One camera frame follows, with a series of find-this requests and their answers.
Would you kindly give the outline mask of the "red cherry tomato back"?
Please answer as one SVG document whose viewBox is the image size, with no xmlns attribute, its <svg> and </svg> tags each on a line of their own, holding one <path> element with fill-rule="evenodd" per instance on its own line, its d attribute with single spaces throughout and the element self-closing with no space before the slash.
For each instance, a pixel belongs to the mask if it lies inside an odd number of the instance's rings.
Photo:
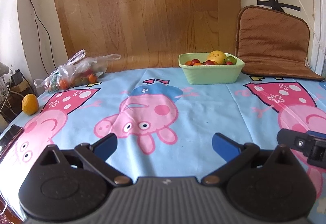
<svg viewBox="0 0 326 224">
<path fill-rule="evenodd" d="M 196 63 L 196 62 L 200 62 L 200 60 L 198 60 L 198 59 L 193 59 L 193 60 L 191 60 L 191 65 L 193 65 L 193 64 Z"/>
</svg>

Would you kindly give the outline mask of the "cartoon pig tablecloth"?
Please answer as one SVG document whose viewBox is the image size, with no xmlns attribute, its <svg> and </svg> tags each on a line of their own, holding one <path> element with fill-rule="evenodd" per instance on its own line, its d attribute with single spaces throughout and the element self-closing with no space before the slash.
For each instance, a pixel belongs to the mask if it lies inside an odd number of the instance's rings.
<svg viewBox="0 0 326 224">
<path fill-rule="evenodd" d="M 38 98 L 37 114 L 1 163 L 1 198 L 17 215 L 18 191 L 43 149 L 72 149 L 109 133 L 118 147 L 111 166 L 138 177 L 202 178 L 225 163 L 213 136 L 263 149 L 282 128 L 325 133 L 325 83 L 239 75 L 232 84 L 191 85 L 179 68 L 104 75 L 97 83 Z"/>
</svg>

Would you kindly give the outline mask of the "plastic bag of tomatoes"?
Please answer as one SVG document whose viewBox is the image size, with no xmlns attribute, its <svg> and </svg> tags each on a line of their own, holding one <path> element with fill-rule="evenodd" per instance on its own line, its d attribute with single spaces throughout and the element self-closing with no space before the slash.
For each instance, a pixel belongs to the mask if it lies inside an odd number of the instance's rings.
<svg viewBox="0 0 326 224">
<path fill-rule="evenodd" d="M 75 53 L 65 64 L 58 66 L 47 78 L 35 79 L 36 88 L 44 88 L 48 93 L 55 93 L 97 82 L 107 71 L 110 62 L 121 59 L 114 53 L 105 56 L 87 57 L 85 50 Z"/>
</svg>

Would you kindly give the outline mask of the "light green ceramic dish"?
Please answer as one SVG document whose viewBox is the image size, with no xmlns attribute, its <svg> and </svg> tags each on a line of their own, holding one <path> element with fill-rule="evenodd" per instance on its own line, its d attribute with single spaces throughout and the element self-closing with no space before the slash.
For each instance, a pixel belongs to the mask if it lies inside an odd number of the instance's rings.
<svg viewBox="0 0 326 224">
<path fill-rule="evenodd" d="M 226 53 L 227 56 L 234 57 L 237 62 L 233 65 L 208 65 L 208 66 L 187 66 L 185 63 L 193 59 L 205 62 L 208 52 L 204 53 L 182 53 L 178 57 L 179 66 L 182 68 L 187 81 L 194 85 L 206 84 L 229 84 L 238 79 L 245 62 L 232 54 Z"/>
</svg>

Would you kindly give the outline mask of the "black tape cross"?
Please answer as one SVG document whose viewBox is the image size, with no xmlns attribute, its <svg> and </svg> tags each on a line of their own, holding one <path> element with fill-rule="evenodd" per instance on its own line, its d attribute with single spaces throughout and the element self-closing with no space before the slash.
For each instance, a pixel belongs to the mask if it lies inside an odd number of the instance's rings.
<svg viewBox="0 0 326 224">
<path fill-rule="evenodd" d="M 290 5 L 290 4 L 285 4 L 285 3 L 280 3 L 279 0 L 257 0 L 256 1 L 257 5 L 264 6 L 264 7 L 270 7 L 272 10 L 276 10 L 282 13 L 285 13 L 283 8 L 295 10 L 295 11 L 301 11 L 301 7 L 295 6 L 295 5 Z"/>
</svg>

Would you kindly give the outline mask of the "brown seat cushion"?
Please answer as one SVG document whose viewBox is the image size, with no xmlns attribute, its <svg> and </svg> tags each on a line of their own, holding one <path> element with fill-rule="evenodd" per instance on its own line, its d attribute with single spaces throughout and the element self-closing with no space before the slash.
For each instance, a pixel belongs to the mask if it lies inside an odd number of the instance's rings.
<svg viewBox="0 0 326 224">
<path fill-rule="evenodd" d="M 306 66 L 309 40 L 309 27 L 301 18 L 248 6 L 238 15 L 235 55 L 248 75 L 322 81 Z"/>
</svg>

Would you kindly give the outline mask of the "black smartphone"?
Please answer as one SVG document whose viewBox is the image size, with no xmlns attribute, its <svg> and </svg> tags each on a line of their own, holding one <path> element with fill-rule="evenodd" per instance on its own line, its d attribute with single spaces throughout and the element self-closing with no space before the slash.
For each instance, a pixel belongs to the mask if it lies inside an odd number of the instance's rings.
<svg viewBox="0 0 326 224">
<path fill-rule="evenodd" d="M 17 125 L 12 125 L 9 130 L 1 138 L 1 154 L 0 160 L 2 161 L 9 150 L 14 146 L 19 136 L 23 133 L 23 128 Z"/>
</svg>

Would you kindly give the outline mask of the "small lemon at edge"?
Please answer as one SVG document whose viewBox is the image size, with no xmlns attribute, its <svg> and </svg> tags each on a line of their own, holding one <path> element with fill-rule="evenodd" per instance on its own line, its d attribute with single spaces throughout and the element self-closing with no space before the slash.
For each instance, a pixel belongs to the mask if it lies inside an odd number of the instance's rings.
<svg viewBox="0 0 326 224">
<path fill-rule="evenodd" d="M 33 115 L 39 110 L 37 97 L 33 94 L 27 94 L 22 100 L 22 111 L 27 115 Z"/>
</svg>

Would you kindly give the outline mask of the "wood pattern vinyl sheet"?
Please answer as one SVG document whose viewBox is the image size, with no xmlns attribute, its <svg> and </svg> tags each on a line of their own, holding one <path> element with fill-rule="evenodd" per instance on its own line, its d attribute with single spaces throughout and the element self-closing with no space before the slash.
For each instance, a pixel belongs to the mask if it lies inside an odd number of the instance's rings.
<svg viewBox="0 0 326 224">
<path fill-rule="evenodd" d="M 241 0 L 54 0 L 69 57 L 120 54 L 111 72 L 178 66 L 182 53 L 235 52 Z"/>
</svg>

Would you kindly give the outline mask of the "large yellow lemon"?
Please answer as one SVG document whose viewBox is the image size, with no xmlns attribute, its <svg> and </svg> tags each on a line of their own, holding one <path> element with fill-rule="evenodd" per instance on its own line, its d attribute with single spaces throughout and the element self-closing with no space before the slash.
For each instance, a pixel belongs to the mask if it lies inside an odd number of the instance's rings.
<svg viewBox="0 0 326 224">
<path fill-rule="evenodd" d="M 227 56 L 222 51 L 212 51 L 208 56 L 207 60 L 213 61 L 214 63 L 218 65 L 225 64 Z"/>
</svg>

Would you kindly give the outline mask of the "red cherry tomato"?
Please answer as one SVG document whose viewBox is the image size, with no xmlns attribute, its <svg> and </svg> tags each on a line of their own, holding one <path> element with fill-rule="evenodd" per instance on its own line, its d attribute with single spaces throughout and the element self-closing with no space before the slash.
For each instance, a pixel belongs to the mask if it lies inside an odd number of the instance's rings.
<svg viewBox="0 0 326 224">
<path fill-rule="evenodd" d="M 211 60 L 207 60 L 206 62 L 204 62 L 204 65 L 209 66 L 209 65 L 215 65 L 216 63 L 214 61 Z"/>
<path fill-rule="evenodd" d="M 196 62 L 200 62 L 200 60 L 198 60 L 198 59 L 193 59 L 193 60 L 191 60 L 191 65 L 193 65 L 193 64 L 196 63 Z"/>
</svg>

